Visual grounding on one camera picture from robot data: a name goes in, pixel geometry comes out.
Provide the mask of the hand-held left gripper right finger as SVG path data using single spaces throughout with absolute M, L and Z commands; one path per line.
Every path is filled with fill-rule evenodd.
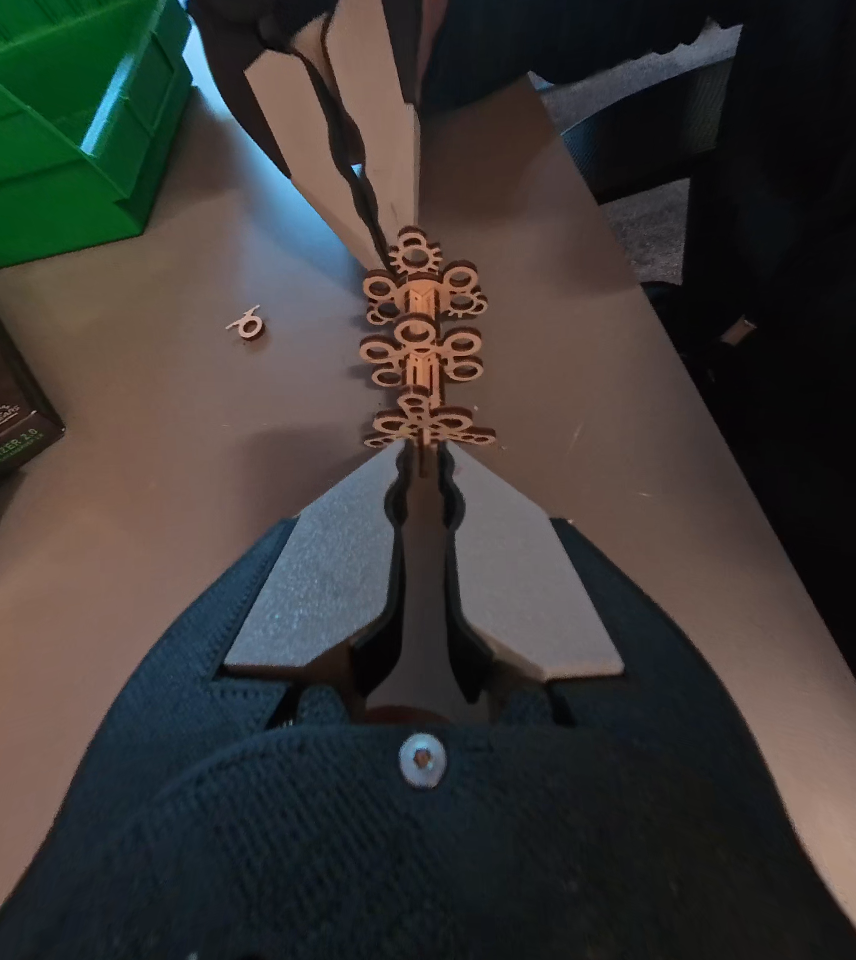
M 623 659 L 546 512 L 464 450 L 439 453 L 448 652 L 465 699 L 506 682 L 622 675 Z

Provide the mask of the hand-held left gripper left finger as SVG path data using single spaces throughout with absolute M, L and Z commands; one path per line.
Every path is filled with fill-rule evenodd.
M 290 524 L 224 660 L 238 676 L 371 692 L 397 664 L 409 451 L 391 442 Z

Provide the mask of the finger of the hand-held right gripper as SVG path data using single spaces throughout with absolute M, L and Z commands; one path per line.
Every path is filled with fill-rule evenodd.
M 330 20 L 314 18 L 288 49 L 267 50 L 244 75 L 295 189 L 363 268 L 381 269 L 386 238 L 363 172 L 362 136 L 341 102 L 327 54 Z
M 383 2 L 338 2 L 323 45 L 340 102 L 361 138 L 381 230 L 417 226 L 420 122 L 405 100 Z

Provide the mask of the wooden gear model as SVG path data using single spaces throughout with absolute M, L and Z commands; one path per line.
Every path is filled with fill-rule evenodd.
M 489 305 L 475 265 L 445 262 L 441 246 L 409 225 L 389 248 L 388 269 L 369 271 L 362 292 L 367 322 L 385 331 L 364 337 L 359 354 L 373 367 L 374 384 L 395 397 L 394 406 L 374 415 L 363 444 L 382 450 L 409 442 L 420 453 L 443 443 L 493 445 L 494 430 L 476 426 L 467 408 L 445 398 L 447 383 L 483 374 L 481 332 L 456 324 Z

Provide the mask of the person's right hand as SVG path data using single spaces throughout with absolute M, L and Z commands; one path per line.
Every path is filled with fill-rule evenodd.
M 420 105 L 422 87 L 434 51 L 434 42 L 441 29 L 448 1 L 420 1 L 420 27 L 416 59 L 415 103 Z

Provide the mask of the green plastic bin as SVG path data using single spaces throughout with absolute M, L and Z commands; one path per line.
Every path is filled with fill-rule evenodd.
M 81 144 L 152 40 L 177 65 L 181 2 L 0 2 L 0 119 L 34 113 Z
M 191 86 L 182 45 L 0 82 L 0 268 L 140 234 Z

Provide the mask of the grey mesh office chair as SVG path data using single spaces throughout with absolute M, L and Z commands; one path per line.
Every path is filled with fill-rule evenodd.
M 633 93 L 561 133 L 603 205 L 685 179 L 717 148 L 733 56 Z

